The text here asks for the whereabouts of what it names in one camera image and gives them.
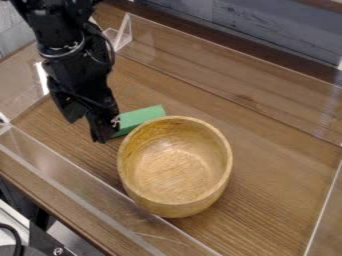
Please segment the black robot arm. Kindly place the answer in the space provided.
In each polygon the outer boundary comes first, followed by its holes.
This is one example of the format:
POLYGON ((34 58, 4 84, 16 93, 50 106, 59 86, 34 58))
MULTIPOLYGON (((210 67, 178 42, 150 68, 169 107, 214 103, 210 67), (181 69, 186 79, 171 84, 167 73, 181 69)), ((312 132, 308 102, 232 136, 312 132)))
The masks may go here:
POLYGON ((119 106, 107 85, 115 50, 90 21, 102 0, 8 0, 30 26, 51 98, 69 122, 85 118, 93 140, 105 143, 119 130, 119 106))

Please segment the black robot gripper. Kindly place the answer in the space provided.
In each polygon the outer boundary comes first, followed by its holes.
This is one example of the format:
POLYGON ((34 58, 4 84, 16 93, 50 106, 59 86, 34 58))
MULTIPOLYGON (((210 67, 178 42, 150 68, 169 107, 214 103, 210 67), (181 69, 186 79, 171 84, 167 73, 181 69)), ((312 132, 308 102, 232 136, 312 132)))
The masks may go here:
POLYGON ((105 144, 121 129, 119 107, 107 85, 113 61, 107 50, 86 49, 43 62, 53 100, 70 123, 87 118, 91 137, 105 144))

